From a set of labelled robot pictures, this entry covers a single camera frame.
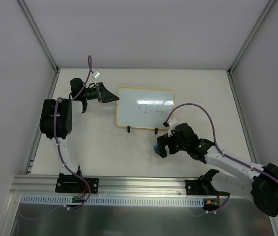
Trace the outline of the yellow framed whiteboard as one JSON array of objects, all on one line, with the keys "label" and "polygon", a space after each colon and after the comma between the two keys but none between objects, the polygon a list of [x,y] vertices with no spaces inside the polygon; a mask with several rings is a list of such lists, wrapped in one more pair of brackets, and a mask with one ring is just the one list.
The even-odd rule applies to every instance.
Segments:
[{"label": "yellow framed whiteboard", "polygon": [[165,130],[163,123],[174,108],[175,92],[170,89],[120,87],[116,126]]}]

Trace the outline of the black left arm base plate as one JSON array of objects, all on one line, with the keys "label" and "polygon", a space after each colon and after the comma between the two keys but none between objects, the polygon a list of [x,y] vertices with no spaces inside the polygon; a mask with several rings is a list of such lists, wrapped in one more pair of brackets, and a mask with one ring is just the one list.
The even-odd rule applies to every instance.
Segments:
[{"label": "black left arm base plate", "polygon": [[[84,180],[90,186],[90,193],[97,194],[99,187],[99,179],[93,177],[85,177]],[[89,189],[84,181],[74,175],[59,174],[57,179],[55,192],[57,193],[89,193]]]}]

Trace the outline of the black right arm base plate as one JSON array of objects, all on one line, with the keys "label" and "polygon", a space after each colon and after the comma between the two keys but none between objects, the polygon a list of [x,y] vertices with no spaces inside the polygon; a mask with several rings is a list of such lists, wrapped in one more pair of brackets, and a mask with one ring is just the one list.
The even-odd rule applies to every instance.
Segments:
[{"label": "black right arm base plate", "polygon": [[185,180],[185,191],[188,196],[217,196],[218,191],[212,186],[213,176],[218,170],[210,169],[196,180]]}]

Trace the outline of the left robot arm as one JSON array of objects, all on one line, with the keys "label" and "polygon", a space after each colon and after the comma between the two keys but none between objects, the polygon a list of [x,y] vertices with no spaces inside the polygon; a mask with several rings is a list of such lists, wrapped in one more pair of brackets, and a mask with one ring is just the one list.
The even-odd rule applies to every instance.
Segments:
[{"label": "left robot arm", "polygon": [[86,112],[89,100],[110,103],[119,100],[102,82],[86,86],[80,78],[70,81],[69,98],[45,99],[40,118],[40,131],[51,140],[61,163],[60,181],[74,192],[83,189],[84,180],[80,165],[68,147],[68,140],[73,128],[73,113]]}]

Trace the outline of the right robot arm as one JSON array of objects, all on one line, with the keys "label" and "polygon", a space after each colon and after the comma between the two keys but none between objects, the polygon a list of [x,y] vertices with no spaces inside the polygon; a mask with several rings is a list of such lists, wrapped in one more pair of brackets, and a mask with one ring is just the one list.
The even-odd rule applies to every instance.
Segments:
[{"label": "right robot arm", "polygon": [[154,147],[161,158],[186,152],[193,160],[211,165],[212,169],[188,187],[188,191],[205,195],[224,192],[254,203],[270,217],[278,215],[278,167],[266,166],[231,157],[207,139],[200,139],[187,123],[170,120],[169,131],[157,137]]}]

